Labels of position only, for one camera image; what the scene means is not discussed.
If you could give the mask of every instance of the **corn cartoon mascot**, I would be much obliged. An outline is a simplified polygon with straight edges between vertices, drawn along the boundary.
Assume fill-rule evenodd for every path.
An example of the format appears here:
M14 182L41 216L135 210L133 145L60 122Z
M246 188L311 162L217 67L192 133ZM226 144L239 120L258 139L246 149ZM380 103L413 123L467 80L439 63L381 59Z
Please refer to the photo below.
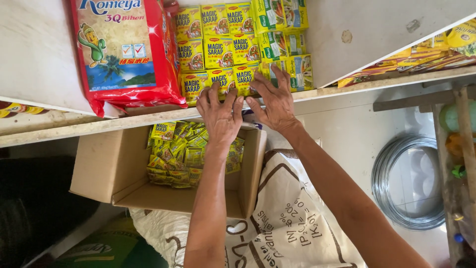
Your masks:
M98 64L98 62L101 64L108 63L107 60L103 59L104 52L102 51L106 48L106 41L104 41L104 39L98 39L96 32L89 25L83 23L80 25L80 28L83 30L83 34L87 41L82 39L79 35L81 30L78 32L78 41L81 44L91 48L91 59L93 62L89 65L89 67L93 68Z

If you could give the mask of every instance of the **hand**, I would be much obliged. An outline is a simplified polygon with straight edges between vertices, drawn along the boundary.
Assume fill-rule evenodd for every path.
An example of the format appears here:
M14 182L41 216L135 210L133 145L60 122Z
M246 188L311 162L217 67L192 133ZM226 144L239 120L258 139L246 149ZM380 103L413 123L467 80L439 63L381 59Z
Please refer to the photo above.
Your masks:
M204 89L197 101L197 109L208 130L208 144L225 147L228 152L231 143L237 137L243 123L241 110L243 109L243 97L235 98L238 90L231 90L223 104L218 101L219 82L213 83L210 89Z
M260 122L283 134L283 131L299 122L294 116L291 76L275 64L271 66L271 70L278 79L278 88L259 72L255 72L255 80L249 84L263 97L266 109L263 110L253 97L246 98L246 103Z

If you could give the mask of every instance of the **cardboard box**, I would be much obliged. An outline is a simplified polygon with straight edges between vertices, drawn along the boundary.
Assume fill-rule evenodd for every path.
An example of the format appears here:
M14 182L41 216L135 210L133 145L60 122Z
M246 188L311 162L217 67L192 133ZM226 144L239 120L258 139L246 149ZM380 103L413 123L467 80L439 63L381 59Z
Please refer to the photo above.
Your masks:
M70 191L114 206L191 213L196 188L173 189L149 183L145 149L150 126L81 136ZM227 216L248 218L255 209L266 132L243 123L241 171L225 176Z

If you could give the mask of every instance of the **finger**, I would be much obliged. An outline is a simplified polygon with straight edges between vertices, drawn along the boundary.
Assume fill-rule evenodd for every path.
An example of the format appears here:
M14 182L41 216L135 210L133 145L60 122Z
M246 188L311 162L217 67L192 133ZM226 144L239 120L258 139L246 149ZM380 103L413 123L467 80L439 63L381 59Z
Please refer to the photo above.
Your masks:
M241 110L243 110L243 101L245 100L245 97L240 96L237 98L235 101L235 104L233 105L233 120L235 121L236 124L241 124L243 123L243 117L241 116Z
M256 91L261 95L261 97L266 98L271 95L271 92L269 92L269 89L258 80L251 81L249 85L255 88Z
M288 86L288 82L286 81L283 71L281 71L281 69L276 64L271 65L271 70L278 80L278 88L281 90L285 89Z
M198 110L198 113L200 113L202 117L205 116L205 111L203 110L203 107L200 101L197 101L197 110Z
M246 103L251 108L251 110L256 114L258 120L262 123L268 121L268 116L266 116L266 112L259 106L258 102L253 97L246 98Z
M209 87L204 88L200 91L200 95L198 95L198 103L202 107L204 112L207 112L210 109L210 104L208 103L208 91L210 90Z
M276 91L276 87L273 86L270 80L266 79L260 72L255 72L255 80L260 81L270 93Z
M230 92L228 92L227 94L227 97L225 98L225 102L224 102L225 106L231 109L237 95L238 95L238 89L230 90Z
M208 91L208 98L210 99L210 106L219 106L220 101L218 100L218 88L220 87L220 82L215 82L211 85L210 90Z
M286 91L291 92L291 75L287 71L283 71L283 75L286 78Z

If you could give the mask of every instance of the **coil of wire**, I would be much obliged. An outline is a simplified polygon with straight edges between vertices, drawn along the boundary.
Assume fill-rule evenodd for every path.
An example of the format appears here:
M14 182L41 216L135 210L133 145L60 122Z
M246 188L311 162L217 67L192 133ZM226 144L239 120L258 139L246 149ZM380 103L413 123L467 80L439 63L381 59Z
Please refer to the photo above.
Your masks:
M425 231L439 227L445 222L443 201L427 215L410 218L396 208L389 191L389 174L395 163L403 153L418 147L429 147L436 150L436 139L427 135L411 134L385 145L375 160L371 184L378 206L390 220L409 230Z

